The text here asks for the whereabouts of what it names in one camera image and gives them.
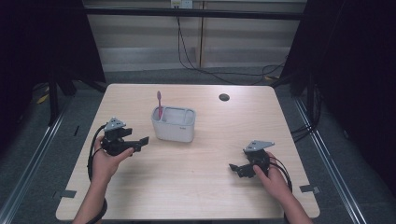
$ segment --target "gray floor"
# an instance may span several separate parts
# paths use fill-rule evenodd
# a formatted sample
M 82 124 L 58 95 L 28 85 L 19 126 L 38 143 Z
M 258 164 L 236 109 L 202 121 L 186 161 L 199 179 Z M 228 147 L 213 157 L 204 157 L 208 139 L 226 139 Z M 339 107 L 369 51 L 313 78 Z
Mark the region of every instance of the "gray floor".
M 213 68 L 210 71 L 259 74 L 261 69 Z M 259 77 L 219 76 L 231 80 L 233 84 L 250 84 L 260 80 Z M 107 73 L 106 78 L 107 84 L 115 82 L 227 84 L 212 75 L 200 74 L 187 69 Z M 268 82 L 265 79 L 259 85 L 265 85 Z M 102 93 L 92 90 L 84 84 L 77 83 L 77 86 L 78 92 L 74 97 L 64 97 L 60 93 L 60 105 L 66 107 L 64 119 L 52 139 L 37 173 L 28 186 L 29 188 L 24 194 L 21 204 L 18 204 L 19 207 L 15 216 L 13 216 L 12 223 L 61 223 L 55 217 L 55 211 L 60 200 L 53 198 L 53 194 L 55 191 L 65 189 L 103 97 Z M 0 161 L 0 204 L 2 207 L 16 187 L 26 165 L 33 157 L 42 136 L 48 129 L 49 102 L 46 101 L 41 105 L 35 103 L 42 91 L 43 89 L 34 92 L 34 99 L 19 125 L 19 133 L 8 147 L 7 156 Z M 289 86 L 284 85 L 276 88 L 276 95 L 290 130 L 296 130 L 304 125 L 295 101 L 290 96 Z M 367 223 L 395 223 L 395 198 L 391 196 L 378 175 L 366 164 L 354 143 L 345 139 L 343 129 L 338 125 L 332 114 L 328 112 L 326 106 L 322 108 L 318 130 L 351 194 L 356 198 L 359 209 Z M 316 194 L 320 216 L 314 218 L 314 222 L 353 223 L 346 210 L 345 203 L 340 197 L 339 191 L 310 136 L 298 142 L 296 146 L 311 185 L 318 187 L 320 190 L 320 193 Z M 260 220 L 260 223 L 283 222 L 282 219 Z M 257 221 L 217 220 L 214 223 L 248 224 L 257 223 Z

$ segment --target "white container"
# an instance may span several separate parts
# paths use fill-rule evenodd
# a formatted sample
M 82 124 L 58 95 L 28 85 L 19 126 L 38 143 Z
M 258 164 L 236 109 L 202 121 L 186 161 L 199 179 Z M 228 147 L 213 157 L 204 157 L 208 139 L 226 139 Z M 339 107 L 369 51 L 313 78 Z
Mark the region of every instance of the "white container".
M 158 106 L 151 114 L 157 138 L 169 141 L 191 142 L 194 138 L 195 111 L 188 108 L 163 105 L 159 117 Z

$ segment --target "power outlet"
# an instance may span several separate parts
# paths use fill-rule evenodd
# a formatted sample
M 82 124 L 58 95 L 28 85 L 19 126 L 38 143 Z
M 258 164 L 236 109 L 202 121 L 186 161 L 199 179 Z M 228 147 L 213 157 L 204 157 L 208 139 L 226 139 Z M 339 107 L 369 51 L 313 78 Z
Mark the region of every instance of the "power outlet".
M 181 8 L 181 0 L 171 0 L 171 8 Z
M 192 0 L 181 0 L 181 8 L 192 9 Z

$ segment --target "black curtain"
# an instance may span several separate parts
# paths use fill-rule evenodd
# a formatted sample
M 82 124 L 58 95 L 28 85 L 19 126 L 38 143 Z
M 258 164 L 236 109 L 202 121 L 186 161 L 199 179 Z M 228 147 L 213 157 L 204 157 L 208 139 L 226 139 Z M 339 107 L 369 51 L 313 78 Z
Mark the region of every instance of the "black curtain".
M 49 73 L 62 80 L 106 82 L 87 15 L 37 7 L 83 7 L 81 0 L 6 0 L 0 5 L 0 136 L 2 149 L 37 83 Z
M 308 1 L 306 10 L 325 17 L 302 21 L 282 75 L 309 68 L 326 106 L 396 195 L 396 2 Z M 296 94 L 308 80 L 298 75 Z

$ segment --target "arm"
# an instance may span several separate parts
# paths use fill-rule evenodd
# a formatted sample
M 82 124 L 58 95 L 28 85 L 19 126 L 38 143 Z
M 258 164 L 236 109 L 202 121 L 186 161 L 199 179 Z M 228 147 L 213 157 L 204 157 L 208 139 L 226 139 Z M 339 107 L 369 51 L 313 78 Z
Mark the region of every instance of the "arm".
M 274 158 L 274 155 L 271 152 L 267 153 L 270 157 Z M 283 175 L 274 165 L 270 165 L 268 177 L 257 165 L 253 166 L 253 170 L 268 193 L 279 201 L 290 224 L 313 223 L 300 202 L 290 192 Z
M 107 185 L 110 182 L 111 176 L 116 173 L 120 162 L 134 153 L 133 148 L 128 148 L 120 155 L 112 157 L 102 149 L 98 149 L 101 147 L 100 142 L 102 138 L 103 136 L 98 137 L 95 141 L 92 181 L 73 223 L 87 223 L 99 214 L 102 210 Z

